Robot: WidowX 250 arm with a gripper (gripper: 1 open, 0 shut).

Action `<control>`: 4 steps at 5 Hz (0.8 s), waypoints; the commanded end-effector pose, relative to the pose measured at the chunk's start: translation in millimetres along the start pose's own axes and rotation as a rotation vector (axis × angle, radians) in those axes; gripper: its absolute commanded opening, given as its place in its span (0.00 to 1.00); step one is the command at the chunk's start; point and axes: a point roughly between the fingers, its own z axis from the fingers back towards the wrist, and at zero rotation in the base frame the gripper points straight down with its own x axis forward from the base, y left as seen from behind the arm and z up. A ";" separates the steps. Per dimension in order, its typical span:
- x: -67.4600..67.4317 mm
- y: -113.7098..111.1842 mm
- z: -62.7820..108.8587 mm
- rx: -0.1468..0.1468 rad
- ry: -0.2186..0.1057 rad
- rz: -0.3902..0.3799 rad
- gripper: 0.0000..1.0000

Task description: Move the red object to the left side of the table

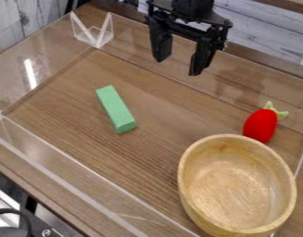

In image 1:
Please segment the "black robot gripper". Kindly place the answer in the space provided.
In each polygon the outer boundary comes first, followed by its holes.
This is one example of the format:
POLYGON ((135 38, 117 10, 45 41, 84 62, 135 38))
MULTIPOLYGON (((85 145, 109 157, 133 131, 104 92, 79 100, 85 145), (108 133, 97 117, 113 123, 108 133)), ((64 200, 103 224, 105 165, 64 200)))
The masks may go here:
POLYGON ((190 75, 199 75, 210 66, 215 51, 226 47, 232 22, 214 12, 214 0, 147 0, 146 3, 154 58, 162 62, 171 55, 172 33, 198 40, 190 75))

